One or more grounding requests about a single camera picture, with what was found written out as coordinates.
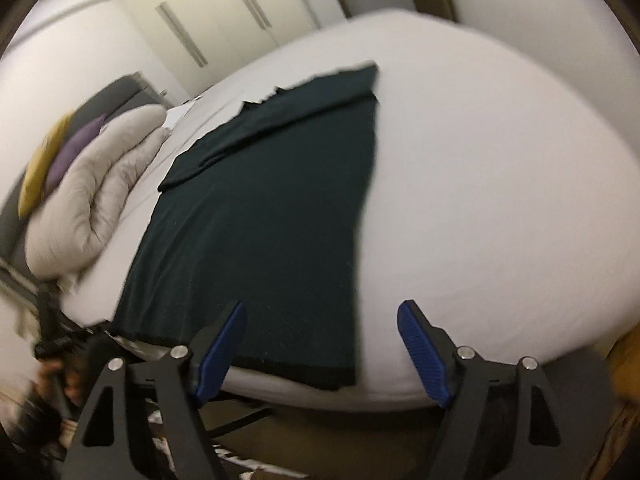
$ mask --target dark green fabric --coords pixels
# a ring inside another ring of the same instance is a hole
[[[377,72],[278,91],[178,156],[112,330],[188,343],[240,300],[249,325],[235,365],[329,390],[354,384],[354,238]]]

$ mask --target black sleeve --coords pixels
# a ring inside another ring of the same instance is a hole
[[[17,447],[39,450],[60,437],[61,423],[60,414],[32,390],[20,408],[16,424],[8,434]]]

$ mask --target blue gripper pad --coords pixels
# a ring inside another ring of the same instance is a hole
[[[228,306],[221,318],[223,324],[218,327],[212,345],[199,359],[197,386],[191,389],[191,397],[198,406],[209,402],[220,391],[246,330],[247,311],[242,303]]]
[[[402,336],[404,346],[414,362],[415,369],[418,371],[422,386],[431,399],[435,400],[443,408],[446,407],[453,399],[454,394],[449,388],[449,377],[452,370],[449,370],[447,363],[438,352],[437,343],[443,340],[442,335],[438,334],[440,341],[433,342],[426,330],[444,331],[432,327],[421,313],[414,301],[405,301],[398,307],[398,332]],[[455,345],[446,336],[444,346],[448,348],[440,348],[441,351],[453,352]]]

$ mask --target yellow pillow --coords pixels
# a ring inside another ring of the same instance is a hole
[[[31,157],[24,174],[20,198],[18,199],[18,216],[24,218],[40,203],[42,187],[47,178],[51,163],[56,158],[58,150],[65,139],[69,122],[73,113],[64,115],[49,131],[41,145]]]

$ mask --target mattress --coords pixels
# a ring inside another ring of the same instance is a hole
[[[457,344],[511,363],[552,360],[640,319],[640,168],[619,135],[508,47],[398,10],[297,40],[170,110],[171,137],[64,312],[83,324],[113,317],[177,155],[245,100],[369,61],[380,67],[378,147],[358,227],[358,383],[324,392],[232,367],[224,390],[330,410],[432,404],[396,329],[406,299]],[[147,358],[166,351],[124,344]]]

